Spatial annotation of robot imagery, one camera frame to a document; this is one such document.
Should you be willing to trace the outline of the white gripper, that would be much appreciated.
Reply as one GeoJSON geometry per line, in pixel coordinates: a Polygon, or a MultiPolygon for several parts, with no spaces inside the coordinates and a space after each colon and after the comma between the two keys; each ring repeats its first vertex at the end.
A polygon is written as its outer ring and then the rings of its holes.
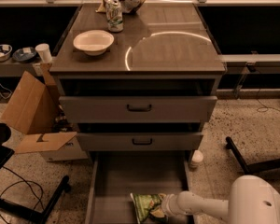
{"type": "Polygon", "coordinates": [[[164,197],[161,203],[161,210],[153,210],[150,212],[150,216],[156,220],[166,220],[168,217],[177,215],[176,196],[174,194],[168,194],[164,197]]]}

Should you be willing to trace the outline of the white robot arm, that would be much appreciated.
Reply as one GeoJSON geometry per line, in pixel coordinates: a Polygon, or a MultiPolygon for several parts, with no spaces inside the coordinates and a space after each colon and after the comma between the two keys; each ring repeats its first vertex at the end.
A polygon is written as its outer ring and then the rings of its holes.
{"type": "Polygon", "coordinates": [[[280,193],[257,176],[243,175],[232,183],[228,200],[206,199],[182,191],[166,195],[150,214],[154,217],[206,214],[228,224],[280,224],[280,193]]]}

